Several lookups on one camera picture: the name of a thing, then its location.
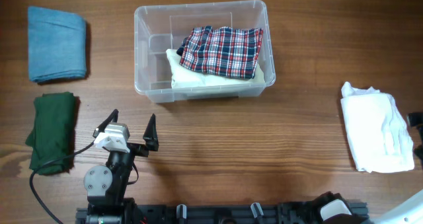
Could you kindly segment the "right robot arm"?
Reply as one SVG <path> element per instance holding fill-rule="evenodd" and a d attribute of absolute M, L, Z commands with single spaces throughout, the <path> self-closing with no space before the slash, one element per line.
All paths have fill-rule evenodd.
<path fill-rule="evenodd" d="M 321 223 L 419 224 L 422 223 L 422 191 L 375 219 L 354 215 L 346 202 L 340 199 L 319 207 L 317 217 L 321 219 Z"/>

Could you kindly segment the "dark green cloth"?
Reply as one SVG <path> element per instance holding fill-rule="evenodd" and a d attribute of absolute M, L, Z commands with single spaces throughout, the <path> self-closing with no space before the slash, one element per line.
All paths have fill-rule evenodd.
<path fill-rule="evenodd" d="M 69 170 L 70 160 L 64 157 L 71 152 L 75 103 L 76 98 L 70 92 L 43 94 L 34 99 L 34 125 L 25 141 L 32 148 L 31 170 L 40 175 Z"/>

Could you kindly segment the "plaid flannel cloth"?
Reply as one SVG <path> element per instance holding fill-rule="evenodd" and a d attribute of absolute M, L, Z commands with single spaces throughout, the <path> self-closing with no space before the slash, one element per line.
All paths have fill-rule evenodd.
<path fill-rule="evenodd" d="M 261 28 L 193 28 L 176 50 L 191 71 L 230 79 L 256 77 L 264 31 Z"/>

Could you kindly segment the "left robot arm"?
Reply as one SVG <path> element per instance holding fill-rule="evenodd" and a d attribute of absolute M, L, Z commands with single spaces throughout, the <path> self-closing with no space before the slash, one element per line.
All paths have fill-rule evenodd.
<path fill-rule="evenodd" d="M 136 157 L 148 157 L 159 149 L 156 116 L 153 114 L 145 129 L 144 144 L 129 142 L 127 125 L 118 122 L 118 110 L 113 112 L 93 132 L 93 145 L 109 152 L 105 165 L 87 171 L 83 184 L 87 191 L 86 216 L 77 216 L 78 223 L 146 223 L 133 198 L 125 198 L 131 171 L 137 171 Z"/>

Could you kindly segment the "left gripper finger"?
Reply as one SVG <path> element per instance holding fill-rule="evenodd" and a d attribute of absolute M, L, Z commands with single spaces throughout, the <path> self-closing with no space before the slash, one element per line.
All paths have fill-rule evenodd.
<path fill-rule="evenodd" d="M 118 113 L 118 109 L 114 109 L 111 114 L 94 130 L 93 137 L 97 137 L 99 133 L 104 132 L 109 123 L 117 122 Z"/>
<path fill-rule="evenodd" d="M 156 129 L 156 116 L 155 114 L 152 114 L 148 125 L 145 129 L 145 133 L 143 135 L 143 139 L 145 141 L 145 146 L 150 151 L 158 151 L 159 149 L 159 140 L 157 135 L 157 129 Z"/>

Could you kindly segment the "white cloth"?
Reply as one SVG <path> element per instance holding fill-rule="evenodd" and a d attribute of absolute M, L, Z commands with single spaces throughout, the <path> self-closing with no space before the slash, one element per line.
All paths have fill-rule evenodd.
<path fill-rule="evenodd" d="M 414 143 L 391 94 L 345 82 L 340 100 L 356 169 L 394 173 L 414 169 Z"/>

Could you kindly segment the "cream cloth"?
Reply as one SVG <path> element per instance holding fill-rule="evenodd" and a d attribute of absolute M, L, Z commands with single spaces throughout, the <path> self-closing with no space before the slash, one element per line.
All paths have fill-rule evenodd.
<path fill-rule="evenodd" d="M 171 87 L 173 89 L 265 83 L 264 73 L 259 64 L 257 64 L 253 79 L 230 79 L 217 75 L 197 73 L 184 68 L 179 64 L 181 57 L 176 53 L 176 50 L 167 49 L 166 55 L 171 67 Z"/>

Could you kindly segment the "blue cloth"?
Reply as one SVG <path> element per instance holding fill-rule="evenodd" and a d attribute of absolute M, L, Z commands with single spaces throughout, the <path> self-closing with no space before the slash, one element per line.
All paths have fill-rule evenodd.
<path fill-rule="evenodd" d="M 87 23 L 75 13 L 30 6 L 28 76 L 43 83 L 86 76 Z"/>

